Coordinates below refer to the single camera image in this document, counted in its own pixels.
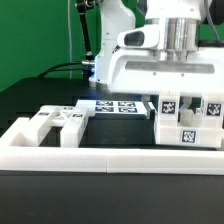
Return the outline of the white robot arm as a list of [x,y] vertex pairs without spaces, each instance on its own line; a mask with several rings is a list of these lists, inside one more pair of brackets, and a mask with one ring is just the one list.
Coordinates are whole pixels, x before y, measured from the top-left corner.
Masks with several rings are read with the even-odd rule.
[[208,118],[224,115],[224,41],[201,41],[199,26],[212,23],[215,0],[137,0],[145,18],[122,0],[96,0],[101,15],[101,49],[95,58],[94,87],[146,95],[164,114],[194,107]]

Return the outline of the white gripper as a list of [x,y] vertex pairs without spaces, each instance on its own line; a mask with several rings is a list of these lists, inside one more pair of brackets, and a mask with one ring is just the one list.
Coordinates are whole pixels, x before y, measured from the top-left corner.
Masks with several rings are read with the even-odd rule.
[[157,113],[150,95],[178,91],[200,97],[224,92],[224,43],[200,46],[196,24],[147,24],[122,32],[108,72],[112,92],[142,96],[146,118]]

